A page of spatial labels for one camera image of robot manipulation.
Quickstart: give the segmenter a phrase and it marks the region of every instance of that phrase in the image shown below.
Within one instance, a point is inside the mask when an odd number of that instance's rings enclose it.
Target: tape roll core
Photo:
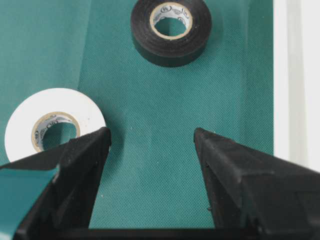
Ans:
[[[78,121],[70,114],[62,111],[50,112],[42,116],[33,126],[31,133],[31,141],[34,149],[39,153],[44,150],[43,139],[46,132],[52,126],[59,123],[69,123],[74,125],[76,130],[76,138],[80,137],[80,126]]]
[[[186,27],[184,33],[166,36],[155,28],[163,18],[175,18]],[[149,62],[179,67],[204,51],[212,28],[211,14],[203,0],[138,0],[131,13],[132,40]]]
[[[161,21],[162,19],[165,18],[173,18],[173,19],[178,19],[180,22],[183,23],[185,26],[185,31],[182,34],[179,34],[177,36],[167,36],[162,33],[160,33],[156,28],[156,24]],[[168,39],[168,40],[176,40],[183,38],[186,36],[193,24],[193,17],[188,10],[187,7],[177,3],[177,2],[165,2],[160,5],[158,5],[150,14],[150,25],[152,30],[157,34],[159,37],[163,39]]]

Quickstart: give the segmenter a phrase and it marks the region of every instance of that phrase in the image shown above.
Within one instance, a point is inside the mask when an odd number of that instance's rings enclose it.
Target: teal cloth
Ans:
[[[6,124],[26,97],[76,89],[112,132],[90,227],[212,228],[193,133],[273,153],[273,1],[206,0],[207,48],[178,68],[134,48],[135,2],[0,2],[0,163]]]
[[[0,170],[0,239],[13,239],[16,229],[57,173],[17,169]]]

